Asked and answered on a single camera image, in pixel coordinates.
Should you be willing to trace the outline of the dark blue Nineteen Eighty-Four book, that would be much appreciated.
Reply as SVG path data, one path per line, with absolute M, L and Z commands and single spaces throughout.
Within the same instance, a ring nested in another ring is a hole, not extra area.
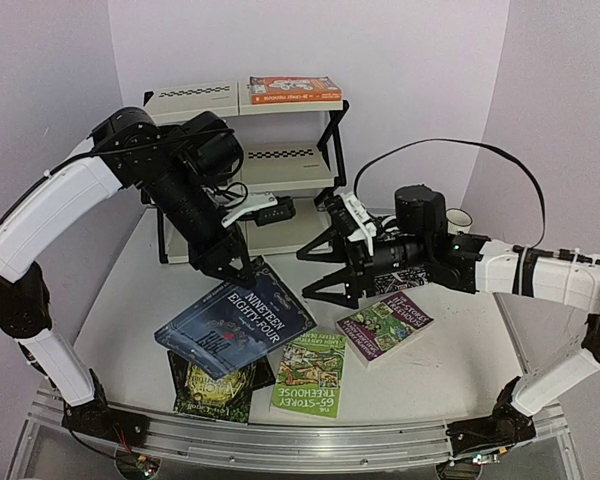
M 154 333 L 155 341 L 221 379 L 284 346 L 317 323 L 262 256 L 251 289 L 224 282 Z

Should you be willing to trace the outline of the purple 117-Storey Treehouse book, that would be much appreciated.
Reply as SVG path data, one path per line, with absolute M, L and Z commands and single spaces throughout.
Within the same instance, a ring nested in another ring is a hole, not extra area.
M 370 368 L 418 338 L 434 324 L 403 292 L 393 293 L 336 322 L 360 362 Z

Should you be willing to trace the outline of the green 65-Storey Treehouse book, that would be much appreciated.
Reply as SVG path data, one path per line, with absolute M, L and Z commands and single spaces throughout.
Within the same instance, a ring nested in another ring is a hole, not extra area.
M 283 349 L 271 408 L 335 420 L 338 417 L 347 340 L 311 331 Z

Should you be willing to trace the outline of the orange 78-Storey Treehouse book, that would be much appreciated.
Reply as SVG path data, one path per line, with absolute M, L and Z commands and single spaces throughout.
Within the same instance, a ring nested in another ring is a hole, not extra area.
M 342 90 L 329 77 L 250 77 L 253 104 L 339 102 Z

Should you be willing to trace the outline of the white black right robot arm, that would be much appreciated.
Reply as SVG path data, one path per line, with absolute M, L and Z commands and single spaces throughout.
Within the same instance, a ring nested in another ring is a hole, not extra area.
M 490 415 L 453 422 L 446 431 L 456 458 L 533 439 L 534 415 L 600 372 L 600 255 L 451 234 L 444 196 L 424 185 L 398 189 L 394 202 L 397 230 L 384 237 L 354 194 L 326 201 L 330 226 L 296 257 L 342 267 L 305 287 L 303 296 L 355 309 L 361 297 L 377 294 L 378 277 L 421 267 L 429 282 L 450 290 L 510 293 L 585 312 L 584 330 L 543 366 L 511 380 Z

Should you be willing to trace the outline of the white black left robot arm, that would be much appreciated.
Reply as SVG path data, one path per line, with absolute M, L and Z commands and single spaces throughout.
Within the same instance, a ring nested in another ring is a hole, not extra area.
M 246 241 L 208 193 L 243 159 L 233 132 L 212 112 L 161 128 L 143 109 L 125 107 L 0 218 L 0 329 L 58 389 L 68 429 L 102 438 L 132 432 L 136 423 L 108 405 L 95 373 L 53 330 L 38 256 L 95 206 L 134 187 L 184 237 L 194 269 L 250 287 L 255 276 Z

